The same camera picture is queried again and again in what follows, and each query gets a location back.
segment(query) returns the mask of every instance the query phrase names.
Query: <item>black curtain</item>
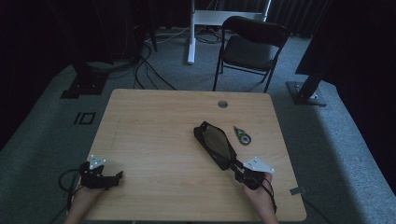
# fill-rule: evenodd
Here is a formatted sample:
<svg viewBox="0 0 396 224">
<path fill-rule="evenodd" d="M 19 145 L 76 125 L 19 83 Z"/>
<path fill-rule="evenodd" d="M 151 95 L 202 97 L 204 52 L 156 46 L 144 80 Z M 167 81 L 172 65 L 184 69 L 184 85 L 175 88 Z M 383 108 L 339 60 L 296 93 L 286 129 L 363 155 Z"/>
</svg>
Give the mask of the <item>black curtain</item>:
<svg viewBox="0 0 396 224">
<path fill-rule="evenodd" d="M 336 86 L 394 192 L 395 22 L 395 1 L 333 0 L 296 71 Z"/>
</svg>

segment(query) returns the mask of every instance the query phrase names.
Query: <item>table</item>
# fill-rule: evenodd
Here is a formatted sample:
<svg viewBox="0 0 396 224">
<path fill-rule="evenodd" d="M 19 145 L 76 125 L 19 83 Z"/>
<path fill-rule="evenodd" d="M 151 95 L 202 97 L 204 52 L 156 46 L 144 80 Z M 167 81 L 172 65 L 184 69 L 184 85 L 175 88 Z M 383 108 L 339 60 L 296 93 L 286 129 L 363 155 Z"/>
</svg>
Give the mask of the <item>table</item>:
<svg viewBox="0 0 396 224">
<path fill-rule="evenodd" d="M 195 0 L 191 0 L 191 37 L 189 46 L 188 64 L 195 62 L 195 25 L 222 25 L 231 16 L 242 16 L 245 18 L 265 21 L 271 0 L 267 0 L 262 13 L 258 12 L 236 12 L 236 11 L 212 11 L 196 10 Z"/>
<path fill-rule="evenodd" d="M 238 160 L 257 156 L 275 167 L 279 220 L 305 219 L 301 196 L 289 192 L 297 182 L 268 94 L 144 90 L 114 90 L 109 99 L 90 155 L 106 159 L 104 175 L 124 175 L 87 219 L 259 220 L 231 169 L 221 171 L 195 139 L 204 120 L 226 132 Z M 234 125 L 250 145 L 238 142 Z"/>
</svg>

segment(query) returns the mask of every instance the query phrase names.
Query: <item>chair frame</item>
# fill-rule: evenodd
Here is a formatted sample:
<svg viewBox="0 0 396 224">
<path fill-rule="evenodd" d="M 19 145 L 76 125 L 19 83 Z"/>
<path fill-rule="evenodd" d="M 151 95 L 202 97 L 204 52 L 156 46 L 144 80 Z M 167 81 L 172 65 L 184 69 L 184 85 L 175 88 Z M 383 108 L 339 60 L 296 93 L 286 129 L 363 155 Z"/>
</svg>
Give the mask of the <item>chair frame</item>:
<svg viewBox="0 0 396 224">
<path fill-rule="evenodd" d="M 276 54 L 271 61 L 271 67 L 269 69 L 262 70 L 259 68 L 244 66 L 242 64 L 236 64 L 233 66 L 224 65 L 222 55 L 223 55 L 224 50 L 227 48 L 225 45 L 226 30 L 229 30 L 229 31 L 233 32 L 234 35 L 239 35 L 251 42 L 268 44 L 273 47 L 277 47 Z M 224 67 L 228 67 L 228 68 L 236 69 L 239 71 L 244 71 L 244 72 L 261 75 L 261 76 L 263 76 L 261 83 L 263 83 L 265 81 L 265 79 L 268 77 L 267 83 L 266 83 L 264 91 L 263 91 L 263 92 L 267 92 L 269 84 L 270 84 L 272 76 L 273 76 L 273 73 L 274 73 L 274 70 L 275 70 L 275 67 L 276 67 L 276 63 L 277 63 L 277 59 L 279 57 L 280 51 L 285 46 L 285 44 L 289 38 L 289 35 L 290 35 L 289 31 L 287 31 L 287 29 L 284 26 L 276 24 L 276 23 L 265 22 L 265 21 L 255 21 L 255 20 L 247 19 L 247 18 L 240 17 L 240 16 L 232 16 L 232 17 L 228 18 L 222 24 L 221 47 L 219 50 L 219 58 L 218 58 L 218 63 L 217 63 L 217 68 L 216 68 L 215 81 L 213 84 L 213 91 L 216 90 L 219 74 L 223 73 Z"/>
</svg>

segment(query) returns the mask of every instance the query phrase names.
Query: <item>stand base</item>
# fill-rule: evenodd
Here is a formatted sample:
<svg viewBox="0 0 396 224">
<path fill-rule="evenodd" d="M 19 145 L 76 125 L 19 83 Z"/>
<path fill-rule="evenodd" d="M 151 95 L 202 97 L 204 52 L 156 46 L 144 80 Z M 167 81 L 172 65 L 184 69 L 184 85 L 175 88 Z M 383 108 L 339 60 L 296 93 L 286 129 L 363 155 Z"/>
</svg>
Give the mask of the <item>stand base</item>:
<svg viewBox="0 0 396 224">
<path fill-rule="evenodd" d="M 108 73 L 95 74 L 95 79 L 90 87 L 81 87 L 78 76 L 74 79 L 68 91 L 64 91 L 61 99 L 77 99 L 80 95 L 100 95 L 106 85 Z"/>
<path fill-rule="evenodd" d="M 316 90 L 315 93 L 309 99 L 304 99 L 299 97 L 298 92 L 300 88 L 303 86 L 303 84 L 304 84 L 303 82 L 293 82 L 293 81 L 286 82 L 291 98 L 293 99 L 296 105 L 319 105 L 319 106 L 327 105 L 326 102 L 323 100 L 319 90 Z"/>
</svg>

